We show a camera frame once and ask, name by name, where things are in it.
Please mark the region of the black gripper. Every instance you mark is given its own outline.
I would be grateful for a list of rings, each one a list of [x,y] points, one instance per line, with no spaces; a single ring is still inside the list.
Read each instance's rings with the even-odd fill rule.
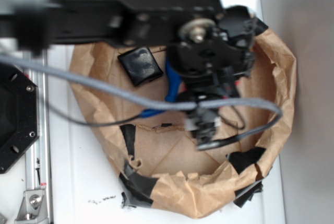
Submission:
[[[248,76],[253,68],[257,19],[244,6],[227,8],[223,13],[187,13],[172,15],[175,38],[168,45],[166,64],[180,77],[185,91],[176,102],[193,102],[185,110],[185,125],[199,150],[229,145],[237,135],[215,141],[214,135],[223,117],[222,99],[239,98],[235,81]]]

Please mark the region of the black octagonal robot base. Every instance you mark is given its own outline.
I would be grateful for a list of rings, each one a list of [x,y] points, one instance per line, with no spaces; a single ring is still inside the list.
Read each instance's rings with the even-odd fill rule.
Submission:
[[[1,65],[1,174],[38,139],[38,87],[12,65]]]

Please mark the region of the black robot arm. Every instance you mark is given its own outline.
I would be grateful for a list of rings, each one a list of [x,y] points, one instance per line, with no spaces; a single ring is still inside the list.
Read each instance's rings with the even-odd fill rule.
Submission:
[[[186,122],[199,150],[239,141],[214,140],[226,88],[248,76],[256,0],[1,0],[1,36],[21,50],[105,42],[113,47],[165,46],[166,59],[193,102]]]

